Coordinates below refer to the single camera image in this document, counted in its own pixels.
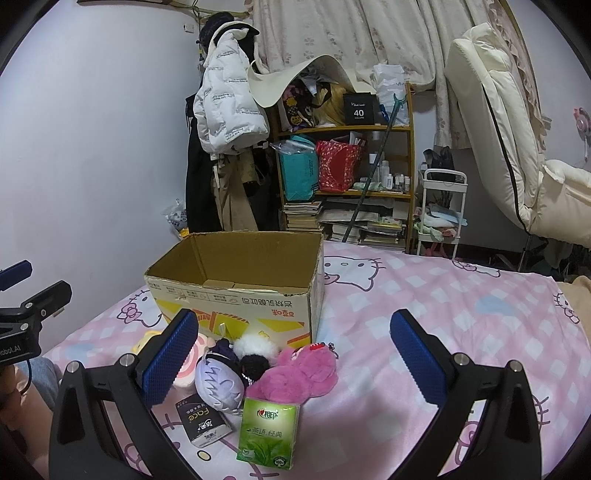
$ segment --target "small stuffed toy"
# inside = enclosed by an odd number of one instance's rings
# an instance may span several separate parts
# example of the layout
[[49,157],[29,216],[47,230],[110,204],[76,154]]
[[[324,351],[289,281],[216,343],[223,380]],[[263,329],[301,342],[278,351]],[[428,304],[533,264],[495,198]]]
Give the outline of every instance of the small stuffed toy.
[[249,385],[275,365],[279,355],[279,347],[269,337],[258,333],[242,335],[234,343],[233,349],[239,359],[242,376]]
[[242,400],[248,383],[243,379],[238,358],[222,338],[195,366],[195,388],[211,408],[231,415],[242,414]]
[[332,344],[314,343],[294,350],[286,348],[277,366],[246,389],[246,396],[274,403],[303,404],[310,397],[321,397],[337,383],[337,355]]

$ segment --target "green tissue pack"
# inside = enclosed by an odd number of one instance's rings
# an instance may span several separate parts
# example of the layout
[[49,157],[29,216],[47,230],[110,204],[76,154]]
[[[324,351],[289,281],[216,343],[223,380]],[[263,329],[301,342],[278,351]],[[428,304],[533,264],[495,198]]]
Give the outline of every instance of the green tissue pack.
[[299,405],[247,398],[236,458],[261,466],[291,469],[299,414]]

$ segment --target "wall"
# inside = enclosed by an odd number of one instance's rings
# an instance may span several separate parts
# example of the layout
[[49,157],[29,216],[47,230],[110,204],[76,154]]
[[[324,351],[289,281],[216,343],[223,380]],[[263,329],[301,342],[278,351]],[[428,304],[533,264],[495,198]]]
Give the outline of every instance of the wall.
[[44,351],[144,284],[176,238],[161,212],[184,196],[185,97],[199,87],[183,13],[60,0],[0,77],[0,268],[33,276],[17,306],[64,279]]
[[[546,138],[547,158],[573,166],[585,166],[584,143],[573,118],[573,108],[591,111],[591,79],[553,23],[531,0],[508,0],[525,38],[534,66],[543,114],[553,119]],[[417,165],[422,152],[432,148],[435,132],[435,98],[432,92],[416,96],[415,150]],[[471,150],[453,152],[454,164],[468,176],[465,215],[469,227],[462,230],[462,243],[493,249],[521,251],[527,235],[511,223],[484,191]],[[586,165],[591,171],[591,161]]]

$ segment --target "stack of books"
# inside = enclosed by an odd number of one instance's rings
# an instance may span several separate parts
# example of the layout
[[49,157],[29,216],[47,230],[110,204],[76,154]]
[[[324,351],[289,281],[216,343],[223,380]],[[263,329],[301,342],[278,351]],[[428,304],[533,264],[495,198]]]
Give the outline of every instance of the stack of books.
[[380,218],[377,222],[367,222],[363,227],[360,245],[404,251],[406,248],[406,222],[392,218]]
[[287,218],[287,229],[292,232],[322,232],[318,218],[322,202],[286,203],[283,212]]
[[[343,238],[345,237],[345,233],[347,231],[347,224],[342,223],[333,223],[332,224],[332,234],[330,236],[330,240],[332,242],[342,242]],[[347,237],[348,244],[358,244],[361,240],[361,230],[359,227],[354,226]]]

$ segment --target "floral curtain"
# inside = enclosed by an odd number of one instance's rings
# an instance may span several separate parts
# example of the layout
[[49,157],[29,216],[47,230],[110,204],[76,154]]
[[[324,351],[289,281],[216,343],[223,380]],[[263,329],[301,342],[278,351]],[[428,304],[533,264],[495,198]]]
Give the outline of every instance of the floral curtain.
[[533,72],[523,60],[525,44],[499,1],[504,0],[246,0],[245,5],[261,32],[259,53],[271,72],[321,54],[333,55],[364,79],[377,63],[400,64],[415,90],[436,92],[434,144],[470,148],[444,67],[452,41],[483,22],[499,30],[521,65],[516,78],[524,84],[532,125],[535,131],[543,128]]

